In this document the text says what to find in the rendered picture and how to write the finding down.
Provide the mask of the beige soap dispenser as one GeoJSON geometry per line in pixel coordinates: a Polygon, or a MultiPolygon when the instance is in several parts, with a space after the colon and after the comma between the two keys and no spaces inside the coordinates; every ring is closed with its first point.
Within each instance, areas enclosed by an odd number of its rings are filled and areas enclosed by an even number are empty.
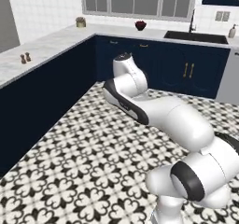
{"type": "Polygon", "coordinates": [[[235,33],[236,33],[236,26],[237,26],[237,24],[234,24],[232,26],[232,28],[229,31],[228,38],[234,38],[235,33]]]}

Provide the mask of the black sink basin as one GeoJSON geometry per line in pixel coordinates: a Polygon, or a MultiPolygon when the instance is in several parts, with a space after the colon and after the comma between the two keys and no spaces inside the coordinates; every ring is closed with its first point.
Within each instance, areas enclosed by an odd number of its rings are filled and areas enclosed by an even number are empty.
{"type": "Polygon", "coordinates": [[[164,38],[207,42],[207,43],[215,43],[215,44],[228,43],[225,35],[197,34],[197,33],[186,33],[186,32],[178,32],[178,31],[167,31],[164,38]]]}

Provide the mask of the grey wall socket plate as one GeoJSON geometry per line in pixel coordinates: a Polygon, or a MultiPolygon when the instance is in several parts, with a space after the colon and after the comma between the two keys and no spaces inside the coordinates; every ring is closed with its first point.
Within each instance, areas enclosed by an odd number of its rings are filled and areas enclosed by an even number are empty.
{"type": "Polygon", "coordinates": [[[230,11],[218,11],[216,13],[215,21],[228,21],[230,14],[230,11]]]}

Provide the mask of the black sink tap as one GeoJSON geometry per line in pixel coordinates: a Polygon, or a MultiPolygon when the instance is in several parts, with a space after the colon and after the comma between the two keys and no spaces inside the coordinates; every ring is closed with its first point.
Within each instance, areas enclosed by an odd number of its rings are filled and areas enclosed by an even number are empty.
{"type": "Polygon", "coordinates": [[[191,15],[189,33],[191,33],[192,31],[196,31],[196,25],[195,26],[193,25],[194,13],[195,13],[195,9],[192,11],[192,15],[191,15]]]}

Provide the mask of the dark red flower bowl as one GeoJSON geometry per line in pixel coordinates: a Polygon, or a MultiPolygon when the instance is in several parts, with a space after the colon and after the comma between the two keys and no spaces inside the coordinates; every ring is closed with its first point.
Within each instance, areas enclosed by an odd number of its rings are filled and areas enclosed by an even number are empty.
{"type": "Polygon", "coordinates": [[[144,21],[136,21],[134,25],[138,31],[143,31],[147,26],[147,24],[144,21]]]}

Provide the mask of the grey dishwasher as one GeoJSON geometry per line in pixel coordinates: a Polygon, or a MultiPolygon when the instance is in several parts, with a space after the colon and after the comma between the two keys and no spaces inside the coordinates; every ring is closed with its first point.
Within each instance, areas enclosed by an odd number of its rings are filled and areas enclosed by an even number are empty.
{"type": "Polygon", "coordinates": [[[239,105],[239,48],[232,48],[230,51],[216,100],[239,105]]]}

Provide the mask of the grey framed window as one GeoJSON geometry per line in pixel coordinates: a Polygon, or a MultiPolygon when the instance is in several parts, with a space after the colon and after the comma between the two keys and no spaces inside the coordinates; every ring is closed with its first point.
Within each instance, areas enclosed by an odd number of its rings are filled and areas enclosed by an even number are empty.
{"type": "Polygon", "coordinates": [[[82,0],[84,14],[189,21],[195,0],[82,0]]]}

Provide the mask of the navy counter side panel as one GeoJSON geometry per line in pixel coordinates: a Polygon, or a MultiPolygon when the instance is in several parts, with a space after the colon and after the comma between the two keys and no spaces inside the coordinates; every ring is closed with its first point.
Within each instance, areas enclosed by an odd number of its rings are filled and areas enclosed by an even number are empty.
{"type": "Polygon", "coordinates": [[[0,89],[0,177],[95,81],[91,37],[0,89]]]}

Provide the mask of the navy cupboard door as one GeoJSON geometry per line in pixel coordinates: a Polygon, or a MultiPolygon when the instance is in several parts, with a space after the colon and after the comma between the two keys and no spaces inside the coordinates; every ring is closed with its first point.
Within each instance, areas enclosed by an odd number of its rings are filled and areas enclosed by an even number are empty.
{"type": "Polygon", "coordinates": [[[230,50],[225,48],[197,46],[191,54],[194,63],[189,78],[189,94],[215,99],[230,50]]]}
{"type": "Polygon", "coordinates": [[[183,78],[185,64],[189,62],[189,46],[161,43],[158,49],[157,85],[162,91],[184,93],[187,79],[183,78]]]}

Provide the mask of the navy drawer front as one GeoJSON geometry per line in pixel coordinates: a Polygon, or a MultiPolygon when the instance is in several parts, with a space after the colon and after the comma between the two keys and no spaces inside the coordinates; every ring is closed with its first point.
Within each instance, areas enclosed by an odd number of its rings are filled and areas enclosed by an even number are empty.
{"type": "Polygon", "coordinates": [[[107,58],[116,57],[121,53],[132,51],[134,44],[131,39],[123,37],[114,37],[106,35],[96,36],[96,48],[97,52],[101,55],[105,55],[107,58]],[[119,43],[114,45],[110,44],[109,41],[118,41],[119,43]]]}
{"type": "Polygon", "coordinates": [[[146,57],[149,57],[154,52],[156,45],[156,41],[135,39],[133,56],[137,59],[146,59],[146,57]],[[148,48],[141,48],[139,47],[140,44],[148,45],[148,48]]]}

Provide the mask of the small potted plant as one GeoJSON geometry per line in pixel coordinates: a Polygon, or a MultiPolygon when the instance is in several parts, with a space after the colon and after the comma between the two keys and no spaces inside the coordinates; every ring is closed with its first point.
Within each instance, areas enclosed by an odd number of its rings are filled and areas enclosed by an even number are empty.
{"type": "Polygon", "coordinates": [[[78,28],[80,28],[80,27],[85,27],[85,26],[86,26],[86,19],[83,18],[83,17],[77,17],[77,18],[76,18],[76,26],[77,26],[78,28]]]}

